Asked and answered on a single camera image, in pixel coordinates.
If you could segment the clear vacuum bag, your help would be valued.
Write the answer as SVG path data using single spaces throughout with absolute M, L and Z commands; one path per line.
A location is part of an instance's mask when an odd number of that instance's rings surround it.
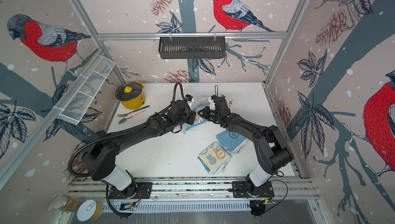
M 209 99 L 211 96 L 209 95 L 200 95 L 200 96 L 194 96 L 192 103 L 191 103 L 191 110 L 196 112 L 194 121 L 192 125 L 188 125 L 184 130 L 183 134 L 187 134 L 190 129 L 195 128 L 198 125 L 203 124 L 206 122 L 199 114 L 198 112 L 203 110 L 206 106 L 210 107 Z

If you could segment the blue towel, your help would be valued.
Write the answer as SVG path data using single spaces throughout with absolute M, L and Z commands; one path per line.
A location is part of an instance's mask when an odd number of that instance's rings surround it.
M 216 139 L 220 146 L 229 154 L 236 155 L 247 144 L 248 139 L 244 136 L 233 132 L 233 131 L 223 131 L 216 135 Z

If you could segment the bunny print towel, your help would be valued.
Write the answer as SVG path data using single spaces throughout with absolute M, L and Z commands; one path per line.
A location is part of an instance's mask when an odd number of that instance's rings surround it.
M 197 160 L 209 175 L 224 172 L 230 159 L 231 155 L 218 142 L 210 144 L 197 157 Z

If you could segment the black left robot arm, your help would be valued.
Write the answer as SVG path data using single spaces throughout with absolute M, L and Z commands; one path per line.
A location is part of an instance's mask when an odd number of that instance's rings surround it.
M 114 133 L 103 135 L 94 145 L 85 150 L 82 161 L 88 176 L 94 181 L 104 181 L 119 191 L 133 183 L 133 177 L 116 164 L 116 156 L 124 150 L 151 138 L 174 133 L 176 127 L 192 124 L 195 112 L 192 102 L 173 101 L 163 113 L 152 115 L 145 123 Z

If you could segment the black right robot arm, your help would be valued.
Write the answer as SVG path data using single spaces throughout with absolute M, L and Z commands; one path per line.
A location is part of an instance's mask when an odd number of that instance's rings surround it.
M 294 159 L 284 135 L 277 126 L 261 126 L 231 112 L 222 96 L 213 95 L 210 106 L 198 111 L 198 114 L 203 119 L 219 124 L 222 128 L 238 133 L 253 142 L 258 165 L 247 176 L 246 181 L 256 188 L 265 184 L 279 169 Z

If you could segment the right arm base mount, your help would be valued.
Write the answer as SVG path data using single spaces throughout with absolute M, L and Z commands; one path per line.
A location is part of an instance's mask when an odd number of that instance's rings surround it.
M 248 181 L 233 181 L 231 185 L 228 191 L 232 192 L 234 198 L 274 198 L 275 196 L 272 183 L 269 181 L 259 187 Z

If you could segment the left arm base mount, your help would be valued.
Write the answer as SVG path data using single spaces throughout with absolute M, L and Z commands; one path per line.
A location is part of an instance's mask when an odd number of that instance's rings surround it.
M 109 199 L 149 199 L 153 183 L 133 182 L 125 190 L 120 191 L 116 187 L 111 187 Z

